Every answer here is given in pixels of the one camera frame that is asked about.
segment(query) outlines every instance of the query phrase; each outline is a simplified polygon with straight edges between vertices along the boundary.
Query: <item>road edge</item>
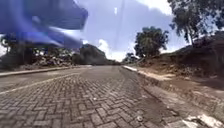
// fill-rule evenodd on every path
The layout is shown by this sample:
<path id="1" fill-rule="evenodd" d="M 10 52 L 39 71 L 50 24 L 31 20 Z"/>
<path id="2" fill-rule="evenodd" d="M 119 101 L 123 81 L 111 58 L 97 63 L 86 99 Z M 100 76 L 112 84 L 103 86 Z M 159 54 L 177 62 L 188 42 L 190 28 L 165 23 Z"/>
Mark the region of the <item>road edge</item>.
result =
<path id="1" fill-rule="evenodd" d="M 210 97 L 205 97 L 204 95 L 201 94 L 196 94 L 193 92 L 188 92 L 188 93 L 181 93 L 182 91 L 179 88 L 176 88 L 175 86 L 169 85 L 168 83 L 158 80 L 152 77 L 147 76 L 146 73 L 136 69 L 132 68 L 130 66 L 122 66 L 124 69 L 135 72 L 139 74 L 140 76 L 146 78 L 149 80 L 149 82 L 157 86 L 161 89 L 164 89 L 169 92 L 176 93 L 183 99 L 187 100 L 191 104 L 207 111 L 210 113 L 212 116 L 217 118 L 218 120 L 224 122 L 224 101 L 222 99 L 211 99 Z"/>
<path id="2" fill-rule="evenodd" d="M 0 73 L 0 78 L 2 78 L 2 77 L 8 77 L 8 76 L 32 74 L 32 73 L 41 73 L 41 72 L 65 70 L 65 69 L 70 69 L 70 68 L 74 68 L 74 67 L 57 67 L 57 68 L 48 68 L 48 69 L 18 71 L 18 72 L 6 72 L 6 73 Z"/>

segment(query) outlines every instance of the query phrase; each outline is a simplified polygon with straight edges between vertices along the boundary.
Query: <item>green tree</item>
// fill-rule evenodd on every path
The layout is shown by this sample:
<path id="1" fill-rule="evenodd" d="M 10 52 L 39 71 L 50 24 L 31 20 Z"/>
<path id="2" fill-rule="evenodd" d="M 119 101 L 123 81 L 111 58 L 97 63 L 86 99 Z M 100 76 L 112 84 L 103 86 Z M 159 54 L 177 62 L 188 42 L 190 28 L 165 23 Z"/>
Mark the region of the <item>green tree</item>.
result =
<path id="1" fill-rule="evenodd" d="M 174 14 L 171 28 L 187 42 L 224 27 L 223 0 L 168 0 Z"/>
<path id="2" fill-rule="evenodd" d="M 161 48 L 166 49 L 168 31 L 155 27 L 145 27 L 142 32 L 137 34 L 135 43 L 136 55 L 140 58 L 158 55 Z"/>
<path id="3" fill-rule="evenodd" d="M 136 62 L 138 59 L 134 56 L 134 53 L 127 53 L 126 57 L 122 60 L 124 64 L 130 64 Z"/>

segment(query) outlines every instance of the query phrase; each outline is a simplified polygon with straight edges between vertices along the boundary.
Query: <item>dirt embankment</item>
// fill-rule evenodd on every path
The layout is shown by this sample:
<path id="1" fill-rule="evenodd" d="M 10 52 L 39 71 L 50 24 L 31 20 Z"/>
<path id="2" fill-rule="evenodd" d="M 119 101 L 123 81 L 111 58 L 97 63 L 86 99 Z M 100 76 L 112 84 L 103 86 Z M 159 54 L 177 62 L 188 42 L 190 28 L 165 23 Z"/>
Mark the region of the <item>dirt embankment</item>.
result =
<path id="1" fill-rule="evenodd" d="M 139 64 L 178 76 L 223 76 L 224 39 L 216 36 L 210 37 L 209 40 L 202 38 L 194 45 L 142 60 Z"/>

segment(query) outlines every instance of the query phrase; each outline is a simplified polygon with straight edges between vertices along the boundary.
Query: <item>blue sky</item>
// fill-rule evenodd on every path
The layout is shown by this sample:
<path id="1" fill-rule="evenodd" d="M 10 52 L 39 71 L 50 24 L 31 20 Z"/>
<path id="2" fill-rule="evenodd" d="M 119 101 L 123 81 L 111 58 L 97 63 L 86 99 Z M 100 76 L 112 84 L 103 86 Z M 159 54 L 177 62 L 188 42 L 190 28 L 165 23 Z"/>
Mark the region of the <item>blue sky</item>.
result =
<path id="1" fill-rule="evenodd" d="M 156 26 L 170 31 L 168 50 L 186 45 L 169 24 L 171 9 L 166 0 L 80 0 L 89 17 L 83 30 L 84 43 L 97 46 L 107 58 L 121 61 L 127 52 L 134 52 L 136 33 L 142 27 Z"/>

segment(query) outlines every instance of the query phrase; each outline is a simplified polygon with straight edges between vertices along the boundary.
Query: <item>paved road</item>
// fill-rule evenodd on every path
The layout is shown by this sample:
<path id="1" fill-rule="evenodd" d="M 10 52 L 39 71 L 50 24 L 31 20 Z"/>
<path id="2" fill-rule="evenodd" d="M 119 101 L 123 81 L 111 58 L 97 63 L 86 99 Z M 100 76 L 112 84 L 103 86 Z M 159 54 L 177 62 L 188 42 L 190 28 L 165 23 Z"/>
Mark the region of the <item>paved road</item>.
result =
<path id="1" fill-rule="evenodd" d="M 121 67 L 1 78 L 0 128 L 160 128 L 180 120 L 145 84 Z"/>

